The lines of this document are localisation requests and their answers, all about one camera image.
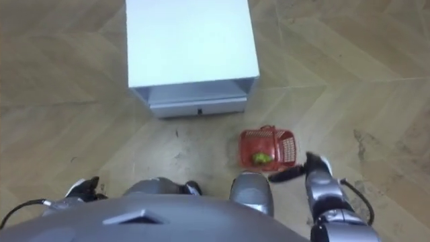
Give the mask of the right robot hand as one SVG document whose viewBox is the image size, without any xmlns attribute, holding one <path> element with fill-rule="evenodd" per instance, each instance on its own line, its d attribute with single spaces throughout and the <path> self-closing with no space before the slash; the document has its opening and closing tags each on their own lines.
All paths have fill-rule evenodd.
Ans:
<svg viewBox="0 0 430 242">
<path fill-rule="evenodd" d="M 304 163 L 305 174 L 308 177 L 313 171 L 323 171 L 329 175 L 333 175 L 331 165 L 325 157 L 314 154 L 310 151 L 306 152 L 306 161 Z"/>
</svg>

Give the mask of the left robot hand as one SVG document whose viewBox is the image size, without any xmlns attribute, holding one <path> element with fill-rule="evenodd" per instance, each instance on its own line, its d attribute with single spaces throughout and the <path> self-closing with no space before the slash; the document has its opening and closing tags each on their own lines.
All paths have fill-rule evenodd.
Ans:
<svg viewBox="0 0 430 242">
<path fill-rule="evenodd" d="M 97 193 L 98 183 L 98 176 L 94 176 L 91 179 L 80 179 L 71 186 L 65 197 L 78 198 L 84 202 L 108 199 L 106 195 Z"/>
</svg>

